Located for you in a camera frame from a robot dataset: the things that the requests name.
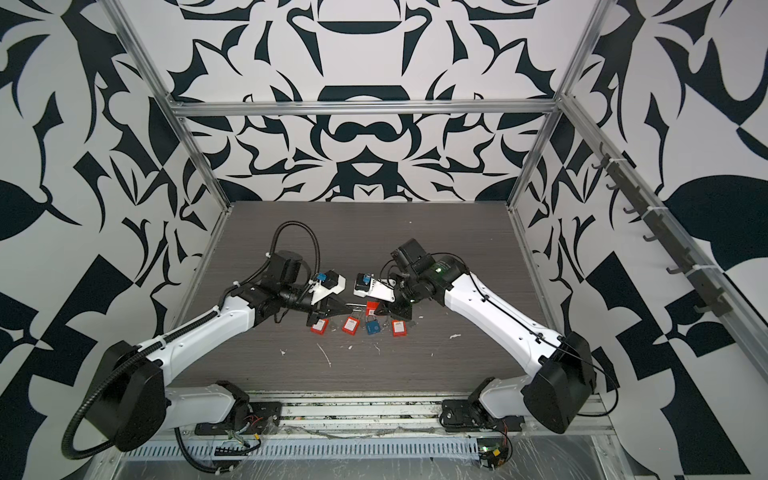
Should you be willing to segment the red padlock long shackle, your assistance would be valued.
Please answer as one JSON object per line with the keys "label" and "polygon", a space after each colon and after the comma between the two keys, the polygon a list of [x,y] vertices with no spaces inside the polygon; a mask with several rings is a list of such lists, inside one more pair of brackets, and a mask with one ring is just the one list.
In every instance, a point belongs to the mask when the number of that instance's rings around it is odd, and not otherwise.
{"label": "red padlock long shackle", "polygon": [[360,320],[355,317],[348,317],[342,325],[342,331],[348,335],[354,336],[359,329]]}

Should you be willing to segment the blue padlock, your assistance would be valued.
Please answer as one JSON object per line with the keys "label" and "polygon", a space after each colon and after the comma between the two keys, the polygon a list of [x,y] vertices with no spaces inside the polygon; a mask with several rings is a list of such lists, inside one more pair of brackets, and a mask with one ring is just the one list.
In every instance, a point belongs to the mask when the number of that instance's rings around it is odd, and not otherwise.
{"label": "blue padlock", "polygon": [[381,332],[381,325],[377,320],[365,322],[365,329],[368,335],[375,335]]}

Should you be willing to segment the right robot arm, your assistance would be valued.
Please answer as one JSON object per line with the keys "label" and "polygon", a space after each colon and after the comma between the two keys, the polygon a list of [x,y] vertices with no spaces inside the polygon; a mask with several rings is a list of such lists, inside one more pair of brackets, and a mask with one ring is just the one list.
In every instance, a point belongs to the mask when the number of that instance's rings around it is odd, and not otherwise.
{"label": "right robot arm", "polygon": [[453,431],[494,429],[508,418],[532,417],[547,430],[563,434],[595,393],[597,378],[612,389],[613,375],[592,361],[588,341],[575,331],[550,329],[494,293],[458,255],[427,252],[415,239],[395,249],[381,268],[391,291],[387,314],[408,321],[413,307],[432,300],[469,320],[522,368],[514,378],[484,380],[443,419]]}

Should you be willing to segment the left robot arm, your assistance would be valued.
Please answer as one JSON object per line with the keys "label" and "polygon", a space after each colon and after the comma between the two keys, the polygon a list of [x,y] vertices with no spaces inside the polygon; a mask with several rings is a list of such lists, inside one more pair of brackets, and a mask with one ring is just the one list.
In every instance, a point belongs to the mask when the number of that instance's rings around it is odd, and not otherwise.
{"label": "left robot arm", "polygon": [[224,290],[217,304],[174,330],[130,345],[119,341],[103,354],[82,403],[68,422],[61,452],[69,460],[112,447],[126,452],[156,433],[191,423],[237,422],[247,395],[228,382],[174,390],[184,370],[231,338],[268,319],[303,312],[308,328],[350,314],[340,299],[343,276],[322,271],[315,232],[289,220],[273,234],[264,264]]}

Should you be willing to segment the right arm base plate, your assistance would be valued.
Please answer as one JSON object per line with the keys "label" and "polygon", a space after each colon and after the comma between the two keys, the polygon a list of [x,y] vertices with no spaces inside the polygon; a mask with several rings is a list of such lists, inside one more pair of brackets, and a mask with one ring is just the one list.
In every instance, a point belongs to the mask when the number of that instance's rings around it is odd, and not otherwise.
{"label": "right arm base plate", "polygon": [[521,432],[523,416],[492,417],[478,401],[443,400],[438,416],[441,427],[450,433],[501,430]]}

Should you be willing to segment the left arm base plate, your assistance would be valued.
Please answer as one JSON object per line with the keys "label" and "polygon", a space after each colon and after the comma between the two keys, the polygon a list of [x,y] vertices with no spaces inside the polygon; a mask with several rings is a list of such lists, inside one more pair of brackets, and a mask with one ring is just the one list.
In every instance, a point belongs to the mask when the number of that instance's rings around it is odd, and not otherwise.
{"label": "left arm base plate", "polygon": [[258,401],[245,404],[238,402],[228,416],[219,423],[199,423],[197,436],[216,436],[228,433],[240,435],[263,434],[278,427],[283,404],[276,401]]}

